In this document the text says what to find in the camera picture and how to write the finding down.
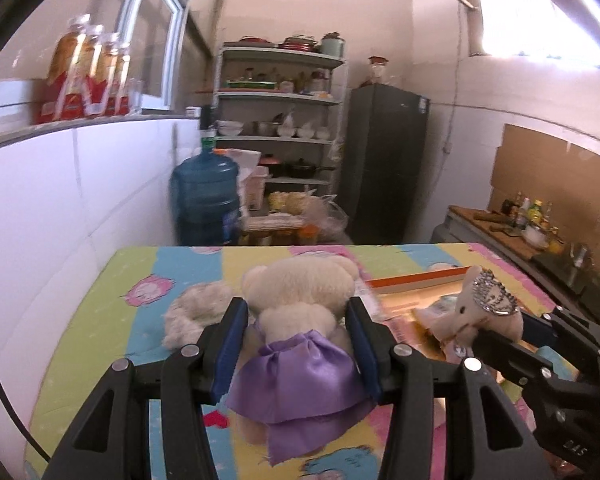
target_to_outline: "purple ribbon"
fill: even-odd
[[[262,346],[226,405],[268,426],[271,465],[328,444],[374,408],[353,359],[315,330]]]

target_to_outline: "white teddy bear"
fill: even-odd
[[[341,322],[357,265],[343,256],[293,256],[245,273],[256,323],[244,334],[227,406],[272,465],[344,434],[373,408]]]
[[[225,282],[187,287],[164,314],[162,345],[169,350],[197,343],[205,327],[219,323],[234,292]]]
[[[471,267],[462,282],[455,308],[440,312],[441,306],[436,302],[415,310],[414,315],[440,341],[448,360],[459,360],[453,348],[470,349],[480,329],[492,330],[511,341],[522,338],[523,319],[518,300],[489,269]]]

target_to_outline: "tiara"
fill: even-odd
[[[490,269],[482,270],[473,283],[474,301],[496,316],[512,316],[520,310],[518,300]]]

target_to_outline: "water dispenser bottle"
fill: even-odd
[[[238,165],[216,155],[210,108],[200,117],[202,151],[171,174],[171,212],[181,246],[222,246],[237,239]]]

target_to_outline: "refrigerator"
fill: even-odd
[[[336,203],[356,245],[398,244],[410,218],[429,100],[388,85],[351,92]]]

